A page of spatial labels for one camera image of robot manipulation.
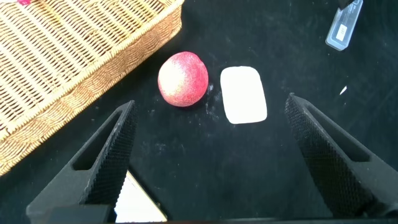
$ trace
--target pink object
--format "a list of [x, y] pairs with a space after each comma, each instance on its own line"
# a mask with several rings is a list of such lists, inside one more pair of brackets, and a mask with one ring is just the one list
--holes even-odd
[[30, 0], [18, 0], [19, 4], [26, 6], [30, 4]]
[[206, 93], [209, 77], [205, 64], [191, 52], [171, 56], [160, 68], [157, 84], [164, 100], [191, 106]]

